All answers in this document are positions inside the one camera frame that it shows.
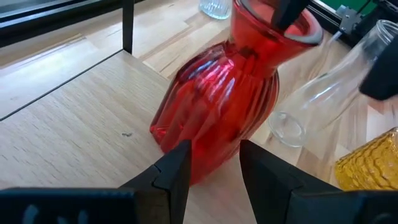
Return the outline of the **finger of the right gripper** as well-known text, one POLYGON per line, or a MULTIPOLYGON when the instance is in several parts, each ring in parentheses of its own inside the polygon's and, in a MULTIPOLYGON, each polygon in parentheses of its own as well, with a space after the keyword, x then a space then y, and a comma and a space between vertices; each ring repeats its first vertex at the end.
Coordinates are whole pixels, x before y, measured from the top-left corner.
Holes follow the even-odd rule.
POLYGON ((377 57, 359 92, 377 101, 398 95, 398 36, 377 57))
POLYGON ((274 28, 285 31, 298 18, 311 0, 279 0, 272 15, 274 28))

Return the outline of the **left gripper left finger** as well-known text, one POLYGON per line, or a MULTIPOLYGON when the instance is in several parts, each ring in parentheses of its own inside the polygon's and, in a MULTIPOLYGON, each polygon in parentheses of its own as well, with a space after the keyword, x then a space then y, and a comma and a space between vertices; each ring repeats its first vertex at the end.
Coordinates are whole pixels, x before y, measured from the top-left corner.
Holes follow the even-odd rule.
POLYGON ((0 190, 0 224, 182 224, 191 160, 184 140, 118 188, 0 190))

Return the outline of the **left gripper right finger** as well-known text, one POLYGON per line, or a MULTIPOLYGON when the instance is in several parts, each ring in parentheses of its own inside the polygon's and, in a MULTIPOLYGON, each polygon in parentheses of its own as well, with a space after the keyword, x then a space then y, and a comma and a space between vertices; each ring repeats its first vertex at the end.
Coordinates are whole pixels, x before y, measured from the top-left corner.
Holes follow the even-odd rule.
POLYGON ((398 191, 344 192, 257 144, 239 160, 257 224, 398 224, 398 191))

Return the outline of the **clear smooth glass carafe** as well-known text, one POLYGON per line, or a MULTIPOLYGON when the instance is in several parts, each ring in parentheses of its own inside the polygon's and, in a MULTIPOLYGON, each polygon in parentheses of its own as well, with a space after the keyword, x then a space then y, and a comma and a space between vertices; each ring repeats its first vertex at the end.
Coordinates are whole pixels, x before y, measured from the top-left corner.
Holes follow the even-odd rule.
MULTIPOLYGON (((356 53, 363 51, 353 47, 342 60, 347 55, 352 55, 352 50, 356 53)), ((272 134, 282 143, 291 147, 303 146, 311 134, 322 130, 338 119, 359 95, 362 95, 359 91, 351 90, 347 100, 341 96, 329 94, 326 94, 324 100, 305 98, 294 102, 286 98, 269 116, 269 127, 272 134)))

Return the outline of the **amber hobnail glass vase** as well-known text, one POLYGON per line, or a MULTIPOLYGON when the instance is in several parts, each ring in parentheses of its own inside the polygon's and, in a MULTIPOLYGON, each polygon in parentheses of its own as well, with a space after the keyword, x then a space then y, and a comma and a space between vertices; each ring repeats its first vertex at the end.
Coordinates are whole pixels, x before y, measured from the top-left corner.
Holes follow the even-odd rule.
POLYGON ((335 177, 342 190, 398 190, 398 127, 341 157, 335 177))

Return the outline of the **red ribbed glass vase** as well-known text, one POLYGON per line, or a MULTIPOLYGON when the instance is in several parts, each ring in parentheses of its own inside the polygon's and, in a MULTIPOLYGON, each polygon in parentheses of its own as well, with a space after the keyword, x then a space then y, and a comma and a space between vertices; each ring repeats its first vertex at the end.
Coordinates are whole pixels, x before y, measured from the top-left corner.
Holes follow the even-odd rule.
POLYGON ((233 157, 271 114, 278 66, 322 42, 322 27, 307 7, 287 30, 274 28, 278 2, 233 0, 229 37, 177 71, 152 120, 163 152, 191 140, 191 184, 233 157))

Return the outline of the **clear ribbed glass jar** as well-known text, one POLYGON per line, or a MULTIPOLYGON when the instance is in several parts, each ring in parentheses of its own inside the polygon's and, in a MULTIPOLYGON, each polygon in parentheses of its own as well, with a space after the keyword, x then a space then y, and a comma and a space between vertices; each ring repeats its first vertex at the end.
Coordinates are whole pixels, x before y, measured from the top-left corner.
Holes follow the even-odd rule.
POLYGON ((232 0, 200 0, 199 8, 207 16, 224 20, 231 15, 232 0))

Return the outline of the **wooden shelf black frame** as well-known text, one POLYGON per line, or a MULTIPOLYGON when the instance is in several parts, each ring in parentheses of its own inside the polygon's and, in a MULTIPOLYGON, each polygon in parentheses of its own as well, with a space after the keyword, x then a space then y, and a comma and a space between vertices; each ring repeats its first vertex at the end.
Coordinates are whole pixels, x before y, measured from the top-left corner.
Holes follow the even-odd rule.
POLYGON ((229 21, 196 0, 136 6, 133 52, 118 52, 0 121, 0 190, 118 187, 162 155, 149 133, 176 70, 215 44, 229 21))

